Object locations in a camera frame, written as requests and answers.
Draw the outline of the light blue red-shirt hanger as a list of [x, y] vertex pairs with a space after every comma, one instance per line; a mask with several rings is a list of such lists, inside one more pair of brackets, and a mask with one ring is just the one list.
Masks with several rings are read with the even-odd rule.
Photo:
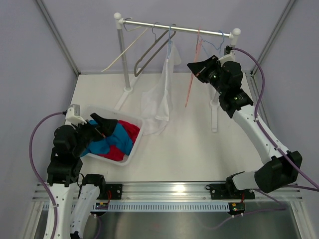
[[208, 43], [208, 44], [210, 44], [211, 46], [213, 46], [213, 48], [214, 48], [216, 51], [218, 51], [219, 56], [222, 56], [222, 46], [223, 46], [223, 44], [224, 44], [224, 42], [225, 42], [225, 35], [224, 35], [224, 33], [223, 33], [221, 30], [219, 30], [218, 32], [222, 34], [222, 41], [220, 42], [219, 46], [216, 46], [214, 43], [212, 43], [212, 42], [210, 42], [210, 41], [208, 41], [208, 40], [205, 40], [201, 35], [199, 35], [199, 38], [200, 38], [200, 40], [202, 40], [203, 42]]

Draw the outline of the white t shirt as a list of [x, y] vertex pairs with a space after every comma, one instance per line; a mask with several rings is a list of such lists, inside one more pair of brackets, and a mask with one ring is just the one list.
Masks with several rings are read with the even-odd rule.
[[162, 74], [157, 84], [142, 93], [141, 117], [144, 119], [143, 135], [159, 135], [167, 126], [173, 104], [171, 83], [174, 67], [181, 63], [179, 52], [173, 43], [173, 55], [169, 62], [164, 61]]

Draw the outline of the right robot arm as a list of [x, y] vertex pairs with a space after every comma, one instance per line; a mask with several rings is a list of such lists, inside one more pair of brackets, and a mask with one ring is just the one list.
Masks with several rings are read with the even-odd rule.
[[226, 194], [236, 198], [250, 189], [270, 193], [296, 182], [302, 156], [298, 151], [292, 152], [284, 146], [258, 116], [256, 106], [242, 89], [241, 65], [232, 60], [222, 63], [213, 55], [187, 66], [200, 82], [212, 85], [217, 91], [221, 108], [243, 129], [263, 163], [257, 171], [227, 177], [224, 186]]

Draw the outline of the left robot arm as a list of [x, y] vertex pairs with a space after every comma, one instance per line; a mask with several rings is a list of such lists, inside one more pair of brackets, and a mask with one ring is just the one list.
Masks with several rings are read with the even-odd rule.
[[46, 232], [52, 230], [55, 239], [81, 239], [97, 199], [112, 197], [101, 174], [87, 174], [78, 186], [83, 162], [81, 155], [92, 142], [111, 136], [118, 124], [116, 119], [105, 119], [91, 114], [94, 124], [83, 120], [68, 123], [54, 132], [53, 149], [47, 168], [47, 188], [50, 209]]

